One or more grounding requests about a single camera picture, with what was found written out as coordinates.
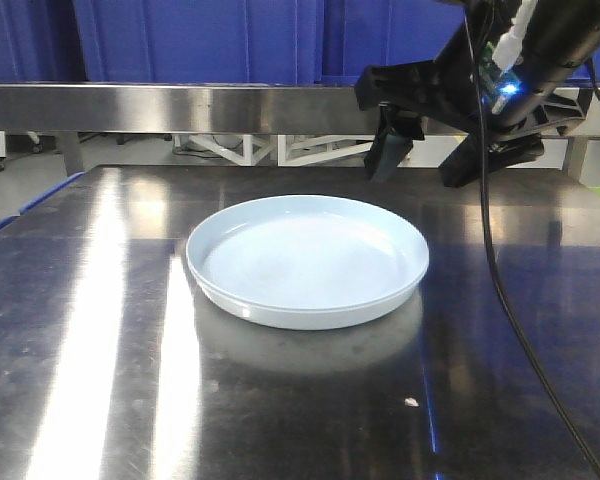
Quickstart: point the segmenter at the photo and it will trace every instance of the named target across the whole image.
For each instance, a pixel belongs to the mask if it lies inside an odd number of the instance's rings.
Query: circuit board
[[[493,61],[493,43],[488,42],[480,57],[480,82],[485,104],[494,115],[502,112],[511,98],[520,90],[520,79],[510,70],[502,73]]]

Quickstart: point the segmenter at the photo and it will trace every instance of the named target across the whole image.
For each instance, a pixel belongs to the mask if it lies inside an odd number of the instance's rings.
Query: blue led light
[[[519,88],[515,83],[507,83],[506,85],[500,87],[500,93],[504,95],[515,95],[518,93],[518,90]]]

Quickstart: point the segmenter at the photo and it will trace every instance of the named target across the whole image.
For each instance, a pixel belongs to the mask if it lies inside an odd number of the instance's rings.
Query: floor
[[[235,139],[216,137],[216,141],[229,147]],[[405,162],[405,166],[437,166],[455,148],[458,141],[455,137],[431,137],[425,142],[420,142]],[[57,185],[65,177],[63,158],[55,149],[53,138],[44,139],[45,151],[41,154],[31,152],[31,143],[26,136],[10,135],[7,146],[6,170],[0,172],[0,218],[17,214],[22,205]],[[527,166],[561,167],[566,141],[546,140],[545,146],[545,155]],[[188,155],[176,155],[173,143],[158,135],[128,136],[124,145],[117,145],[114,135],[95,136],[85,141],[82,148],[87,169],[103,163],[231,165],[227,160],[213,158],[215,156],[210,152],[190,151]],[[274,162],[274,159],[267,158],[262,163]],[[361,166],[362,158],[350,157],[330,161],[324,165]],[[587,186],[600,187],[600,141],[590,142],[581,181]]]

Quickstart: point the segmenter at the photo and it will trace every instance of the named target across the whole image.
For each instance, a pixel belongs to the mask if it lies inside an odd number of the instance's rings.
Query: metal rail
[[[574,97],[577,88],[557,93]],[[351,87],[266,85],[0,85],[0,130],[366,135]],[[427,135],[453,129],[425,119]],[[600,104],[572,136],[600,136]]]

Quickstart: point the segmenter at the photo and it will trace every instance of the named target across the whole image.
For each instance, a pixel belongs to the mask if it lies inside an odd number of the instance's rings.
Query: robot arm
[[[542,131],[565,134],[585,119],[590,90],[583,90],[577,100],[554,91],[600,47],[600,1],[447,3],[465,5],[474,50],[479,53],[491,171],[535,160],[544,153]],[[440,166],[445,185],[459,187],[478,177],[472,68],[461,26],[435,60],[365,69],[355,87],[358,104],[363,110],[380,106],[381,112],[365,158],[373,180],[386,179],[413,148],[413,141],[424,138],[422,117],[468,133]]]

